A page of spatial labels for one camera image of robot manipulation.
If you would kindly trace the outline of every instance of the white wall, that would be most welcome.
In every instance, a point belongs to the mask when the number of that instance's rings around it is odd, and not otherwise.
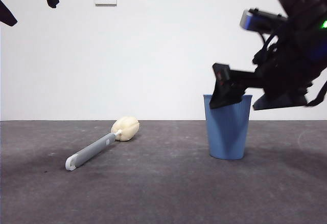
[[[254,70],[260,38],[243,31],[245,8],[282,12],[277,0],[3,0],[2,120],[204,119],[214,62]],[[326,73],[315,82],[315,97]],[[262,91],[248,90],[253,100]],[[317,108],[252,111],[255,120],[326,119]]]

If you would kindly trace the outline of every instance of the cable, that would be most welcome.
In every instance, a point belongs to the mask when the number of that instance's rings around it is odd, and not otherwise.
[[[298,12],[297,14],[295,14],[294,16],[290,17],[284,24],[282,24],[280,27],[278,27],[270,36],[269,38],[266,40],[266,42],[264,43],[264,46],[262,47],[261,50],[261,57],[262,57],[262,61],[267,57],[267,47],[268,44],[272,41],[272,39],[277,36],[279,34],[279,32],[281,30],[283,30],[286,26],[288,26],[290,23],[294,22],[299,16],[301,16],[303,13],[307,12],[308,10],[319,6],[322,3],[325,3],[327,0],[320,0],[319,2],[305,8],[304,10]]]
[[[261,39],[262,39],[262,42],[265,44],[266,43],[266,40],[265,40],[265,37],[263,36],[262,33],[258,32],[258,34],[260,35]]]

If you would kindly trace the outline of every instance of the blue plastic cup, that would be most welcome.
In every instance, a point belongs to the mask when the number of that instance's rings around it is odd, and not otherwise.
[[[238,160],[244,156],[252,95],[242,102],[210,109],[212,95],[204,95],[209,152],[214,158]]]

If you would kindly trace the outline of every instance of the loofah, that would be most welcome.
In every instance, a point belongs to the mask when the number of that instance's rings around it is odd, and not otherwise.
[[[139,129],[139,122],[135,117],[122,117],[118,119],[112,126],[111,132],[117,133],[122,131],[121,135],[116,136],[118,141],[129,141]]]

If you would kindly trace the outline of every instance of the green indicator light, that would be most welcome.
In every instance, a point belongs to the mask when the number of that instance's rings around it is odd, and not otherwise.
[[[327,28],[327,20],[322,24],[322,28]]]

